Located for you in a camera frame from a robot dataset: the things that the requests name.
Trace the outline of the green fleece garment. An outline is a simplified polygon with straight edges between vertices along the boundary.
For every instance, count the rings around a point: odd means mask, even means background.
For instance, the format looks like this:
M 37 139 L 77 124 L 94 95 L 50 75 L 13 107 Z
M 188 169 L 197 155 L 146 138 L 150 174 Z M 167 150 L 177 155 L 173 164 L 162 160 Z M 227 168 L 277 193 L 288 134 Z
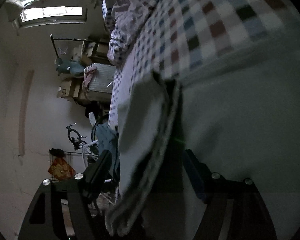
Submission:
M 150 74 L 118 107 L 120 191 L 112 236 L 144 219 L 157 239 L 194 239 L 205 204 L 184 168 L 253 180 L 277 239 L 300 239 L 300 41 L 262 42 L 177 80 Z

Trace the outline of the white bicycle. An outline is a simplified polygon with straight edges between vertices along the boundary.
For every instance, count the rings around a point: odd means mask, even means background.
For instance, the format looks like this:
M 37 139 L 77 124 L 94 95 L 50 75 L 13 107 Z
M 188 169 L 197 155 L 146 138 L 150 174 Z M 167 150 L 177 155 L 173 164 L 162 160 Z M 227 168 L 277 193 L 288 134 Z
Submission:
M 96 200 L 105 183 L 112 181 L 110 177 L 111 153 L 108 150 L 101 150 L 96 134 L 97 125 L 106 124 L 109 115 L 100 117 L 91 130 L 92 142 L 85 141 L 85 137 L 73 128 L 73 124 L 66 126 L 68 140 L 72 143 L 74 150 L 80 151 L 85 171 L 83 172 L 83 196 L 87 203 Z

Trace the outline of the checkered crumpled quilt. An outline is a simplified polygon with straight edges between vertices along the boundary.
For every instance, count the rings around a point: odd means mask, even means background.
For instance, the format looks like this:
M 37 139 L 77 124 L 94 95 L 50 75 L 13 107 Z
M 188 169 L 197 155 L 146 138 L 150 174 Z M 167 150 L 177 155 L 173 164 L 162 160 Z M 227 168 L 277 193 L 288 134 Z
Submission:
M 116 67 L 124 63 L 130 46 L 159 0 L 103 0 L 104 24 L 110 34 L 107 58 Z

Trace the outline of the cardboard boxes pile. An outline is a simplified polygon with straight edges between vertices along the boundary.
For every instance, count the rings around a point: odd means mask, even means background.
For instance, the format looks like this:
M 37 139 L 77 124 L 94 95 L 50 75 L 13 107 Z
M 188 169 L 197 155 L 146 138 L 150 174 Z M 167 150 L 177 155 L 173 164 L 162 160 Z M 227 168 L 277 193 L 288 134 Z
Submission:
M 57 97 L 86 105 L 109 102 L 115 67 L 107 58 L 109 39 L 79 39 L 50 36 L 56 54 L 55 67 L 61 84 Z

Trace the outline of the teal bag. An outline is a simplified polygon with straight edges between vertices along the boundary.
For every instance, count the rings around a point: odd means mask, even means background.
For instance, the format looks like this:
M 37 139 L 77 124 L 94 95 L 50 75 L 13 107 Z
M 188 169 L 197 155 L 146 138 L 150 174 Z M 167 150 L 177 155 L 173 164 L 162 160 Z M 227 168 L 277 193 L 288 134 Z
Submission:
M 55 66 L 58 75 L 70 74 L 73 77 L 84 76 L 84 67 L 76 61 L 64 60 L 58 57 L 55 60 Z

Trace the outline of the checkered bed sheet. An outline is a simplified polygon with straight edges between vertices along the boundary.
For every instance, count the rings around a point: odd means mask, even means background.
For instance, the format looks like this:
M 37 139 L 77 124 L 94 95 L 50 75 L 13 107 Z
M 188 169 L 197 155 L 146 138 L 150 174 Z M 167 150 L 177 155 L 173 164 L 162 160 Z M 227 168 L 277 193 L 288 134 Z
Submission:
M 175 77 L 299 19 L 289 0 L 159 0 L 116 67 L 109 124 L 117 125 L 118 104 L 147 72 Z

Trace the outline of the red paper decoration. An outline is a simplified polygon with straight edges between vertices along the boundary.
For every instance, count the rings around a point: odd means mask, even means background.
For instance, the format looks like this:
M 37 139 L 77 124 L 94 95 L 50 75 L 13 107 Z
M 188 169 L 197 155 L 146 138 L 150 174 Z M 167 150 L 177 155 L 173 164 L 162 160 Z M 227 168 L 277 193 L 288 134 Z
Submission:
M 58 181 L 64 181 L 71 179 L 76 174 L 76 171 L 64 158 L 55 158 L 48 169 L 48 173 Z

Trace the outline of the black clothes rack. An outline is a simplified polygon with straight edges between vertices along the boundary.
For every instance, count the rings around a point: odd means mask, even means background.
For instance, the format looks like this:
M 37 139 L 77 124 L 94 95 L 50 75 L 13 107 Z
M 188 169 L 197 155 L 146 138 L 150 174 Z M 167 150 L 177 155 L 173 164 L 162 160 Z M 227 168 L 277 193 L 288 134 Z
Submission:
M 92 64 L 90 52 L 100 42 L 100 38 L 56 38 L 52 34 L 50 40 L 56 55 L 54 63 L 63 60 L 75 61 L 83 66 Z

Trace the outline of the bright window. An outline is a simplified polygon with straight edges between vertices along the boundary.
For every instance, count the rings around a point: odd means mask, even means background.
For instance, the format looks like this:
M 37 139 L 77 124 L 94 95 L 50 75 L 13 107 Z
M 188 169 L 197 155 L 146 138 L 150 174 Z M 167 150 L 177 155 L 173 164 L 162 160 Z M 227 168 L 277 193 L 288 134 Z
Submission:
M 18 28 L 48 24 L 81 24 L 100 0 L 13 0 L 17 9 L 12 23 Z

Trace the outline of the pink cloth on box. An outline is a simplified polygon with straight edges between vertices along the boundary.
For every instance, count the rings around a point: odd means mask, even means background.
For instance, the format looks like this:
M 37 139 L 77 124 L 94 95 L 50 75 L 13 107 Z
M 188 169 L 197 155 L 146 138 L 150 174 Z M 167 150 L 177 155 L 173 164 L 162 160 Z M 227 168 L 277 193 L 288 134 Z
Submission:
M 82 86 L 83 88 L 87 88 L 89 86 L 90 81 L 94 77 L 94 73 L 97 71 L 97 65 L 92 64 L 90 66 L 85 67 L 84 69 L 84 79 Z

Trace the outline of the blue cloth on bicycle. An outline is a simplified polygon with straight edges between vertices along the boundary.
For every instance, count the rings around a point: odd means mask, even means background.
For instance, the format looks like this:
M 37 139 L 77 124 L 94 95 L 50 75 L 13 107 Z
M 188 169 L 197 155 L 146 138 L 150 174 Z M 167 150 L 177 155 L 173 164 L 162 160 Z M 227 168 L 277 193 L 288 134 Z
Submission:
M 111 153 L 110 174 L 115 180 L 120 178 L 120 153 L 118 150 L 119 133 L 111 129 L 107 123 L 96 126 L 98 147 L 101 152 L 108 150 Z

